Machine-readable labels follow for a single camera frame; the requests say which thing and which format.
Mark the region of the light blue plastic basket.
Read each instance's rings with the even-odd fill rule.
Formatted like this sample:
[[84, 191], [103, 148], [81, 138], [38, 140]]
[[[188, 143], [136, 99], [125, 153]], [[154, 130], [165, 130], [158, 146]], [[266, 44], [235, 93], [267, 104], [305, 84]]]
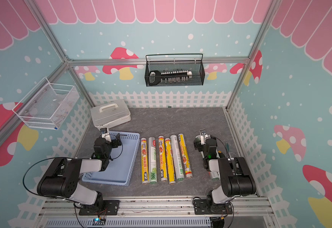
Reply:
[[115, 157], [115, 159], [109, 162], [105, 171], [85, 173], [82, 176], [84, 182], [120, 186], [128, 186], [130, 184], [138, 147], [140, 145], [140, 134], [111, 131], [111, 139], [115, 139], [117, 134], [120, 134], [122, 145], [112, 150], [111, 156]]

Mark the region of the yellow red-end wrap roll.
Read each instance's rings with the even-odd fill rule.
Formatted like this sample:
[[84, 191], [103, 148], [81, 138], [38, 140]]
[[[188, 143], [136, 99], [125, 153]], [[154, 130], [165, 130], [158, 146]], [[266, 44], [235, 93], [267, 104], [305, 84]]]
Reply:
[[188, 151], [187, 151], [187, 147], [186, 147], [186, 143], [185, 143], [185, 136], [183, 134], [179, 134], [178, 140], [179, 140], [179, 145], [180, 145], [180, 149], [181, 149], [181, 156], [182, 156], [185, 174], [188, 179], [191, 179], [191, 178], [193, 178], [193, 173], [191, 170], [190, 159], [188, 156]]

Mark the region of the silver green wrap roll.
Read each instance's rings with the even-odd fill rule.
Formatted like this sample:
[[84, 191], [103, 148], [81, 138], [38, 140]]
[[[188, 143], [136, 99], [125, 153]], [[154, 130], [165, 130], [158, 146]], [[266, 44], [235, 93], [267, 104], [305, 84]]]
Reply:
[[181, 161], [180, 149], [176, 135], [171, 135], [170, 140], [173, 152], [175, 176], [178, 181], [183, 181], [185, 179], [185, 175], [184, 175], [183, 163]]

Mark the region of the yellow blue-label wrap roll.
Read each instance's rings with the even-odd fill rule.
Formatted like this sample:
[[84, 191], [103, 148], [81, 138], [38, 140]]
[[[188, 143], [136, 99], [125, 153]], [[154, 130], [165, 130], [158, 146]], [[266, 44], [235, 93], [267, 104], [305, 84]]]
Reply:
[[165, 146], [166, 146], [167, 172], [168, 172], [169, 184], [174, 185], [176, 183], [176, 180], [175, 180], [174, 162], [173, 162], [173, 154], [172, 154], [170, 138], [165, 139]]

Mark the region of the yellow orange wrap roll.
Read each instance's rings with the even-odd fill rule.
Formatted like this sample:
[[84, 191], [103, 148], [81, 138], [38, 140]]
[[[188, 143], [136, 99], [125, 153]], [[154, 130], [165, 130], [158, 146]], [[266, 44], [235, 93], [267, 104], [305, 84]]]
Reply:
[[161, 181], [168, 181], [167, 176], [167, 164], [166, 164], [166, 152], [165, 152], [165, 139], [161, 135], [158, 137], [158, 149], [159, 149], [159, 159], [160, 159], [160, 174]]

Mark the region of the yellow red wrap roll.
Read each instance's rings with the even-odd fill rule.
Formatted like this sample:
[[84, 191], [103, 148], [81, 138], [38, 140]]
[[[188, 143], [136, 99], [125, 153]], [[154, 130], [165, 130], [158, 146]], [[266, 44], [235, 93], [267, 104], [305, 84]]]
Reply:
[[146, 138], [141, 138], [142, 184], [149, 183], [148, 150]]

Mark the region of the clear green wrap roll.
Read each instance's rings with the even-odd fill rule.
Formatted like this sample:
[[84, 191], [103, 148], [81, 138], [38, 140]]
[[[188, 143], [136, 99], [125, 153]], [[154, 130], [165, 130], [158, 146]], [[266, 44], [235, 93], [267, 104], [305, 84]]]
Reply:
[[148, 158], [149, 158], [149, 183], [157, 183], [157, 162], [155, 138], [148, 139]]

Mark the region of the white green wrap roll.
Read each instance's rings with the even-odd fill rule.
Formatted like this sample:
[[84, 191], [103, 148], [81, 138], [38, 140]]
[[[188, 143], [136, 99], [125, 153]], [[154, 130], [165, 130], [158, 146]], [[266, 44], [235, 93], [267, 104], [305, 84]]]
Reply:
[[213, 181], [220, 180], [220, 174], [218, 172], [209, 172], [209, 175]]

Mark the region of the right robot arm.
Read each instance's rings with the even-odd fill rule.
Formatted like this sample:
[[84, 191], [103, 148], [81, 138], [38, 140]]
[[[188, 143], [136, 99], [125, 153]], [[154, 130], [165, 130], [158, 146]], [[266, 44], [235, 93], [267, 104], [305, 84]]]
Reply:
[[194, 140], [194, 147], [203, 156], [204, 168], [210, 173], [220, 175], [221, 185], [210, 191], [206, 199], [194, 201], [195, 213], [232, 214], [231, 201], [237, 197], [253, 195], [257, 191], [255, 180], [244, 157], [219, 155], [217, 137], [209, 135], [205, 130]]

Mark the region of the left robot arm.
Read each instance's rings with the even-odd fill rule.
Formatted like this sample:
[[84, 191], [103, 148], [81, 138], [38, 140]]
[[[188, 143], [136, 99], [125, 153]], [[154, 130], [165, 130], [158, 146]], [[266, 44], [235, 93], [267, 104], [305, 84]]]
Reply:
[[114, 148], [123, 146], [121, 134], [102, 132], [94, 142], [94, 152], [88, 159], [51, 157], [51, 164], [40, 179], [36, 192], [29, 190], [25, 184], [25, 177], [34, 165], [46, 161], [36, 162], [24, 173], [22, 184], [25, 190], [33, 195], [46, 198], [61, 198], [74, 203], [75, 208], [85, 212], [102, 214], [108, 211], [102, 193], [88, 189], [79, 183], [80, 176], [86, 173], [103, 172], [115, 158], [111, 157]]

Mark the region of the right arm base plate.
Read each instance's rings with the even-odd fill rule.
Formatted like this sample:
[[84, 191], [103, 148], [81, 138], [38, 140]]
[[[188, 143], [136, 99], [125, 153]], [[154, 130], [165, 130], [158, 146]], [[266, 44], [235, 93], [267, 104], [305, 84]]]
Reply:
[[192, 199], [194, 212], [196, 215], [231, 215], [233, 214], [232, 206], [228, 203], [214, 204], [207, 199], [201, 199], [200, 197], [194, 197]]

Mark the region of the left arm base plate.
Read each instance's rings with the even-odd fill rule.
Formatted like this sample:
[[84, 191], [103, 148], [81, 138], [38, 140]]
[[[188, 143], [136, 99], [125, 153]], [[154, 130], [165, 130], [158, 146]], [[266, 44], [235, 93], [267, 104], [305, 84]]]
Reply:
[[119, 209], [119, 200], [100, 200], [94, 205], [83, 205], [79, 211], [80, 216], [114, 216]]

